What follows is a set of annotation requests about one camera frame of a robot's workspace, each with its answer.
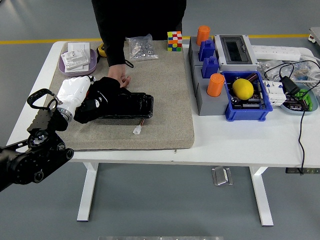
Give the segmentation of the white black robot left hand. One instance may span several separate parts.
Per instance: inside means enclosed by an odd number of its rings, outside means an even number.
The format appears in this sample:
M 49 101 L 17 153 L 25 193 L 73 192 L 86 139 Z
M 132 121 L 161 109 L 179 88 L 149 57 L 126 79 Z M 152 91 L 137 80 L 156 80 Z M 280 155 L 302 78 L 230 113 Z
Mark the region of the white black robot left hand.
M 94 76 L 78 76 L 65 79 L 58 91 L 57 98 L 59 100 L 57 109 L 64 116 L 64 118 L 70 122 L 76 113 L 76 109 L 80 106 L 85 111 L 97 109 L 105 100 L 108 103 L 106 97 L 101 94 L 96 99 L 85 100 L 90 86 L 96 82 Z

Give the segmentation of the person's right hand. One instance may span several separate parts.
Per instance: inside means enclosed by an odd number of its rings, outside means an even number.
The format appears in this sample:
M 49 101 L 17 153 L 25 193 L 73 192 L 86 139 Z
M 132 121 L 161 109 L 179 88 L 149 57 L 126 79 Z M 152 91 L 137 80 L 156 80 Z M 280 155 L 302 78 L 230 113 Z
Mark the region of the person's right hand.
M 126 73 L 125 64 L 110 66 L 107 77 L 117 80 L 120 83 L 121 88 L 127 88 L 131 81 L 131 77 Z

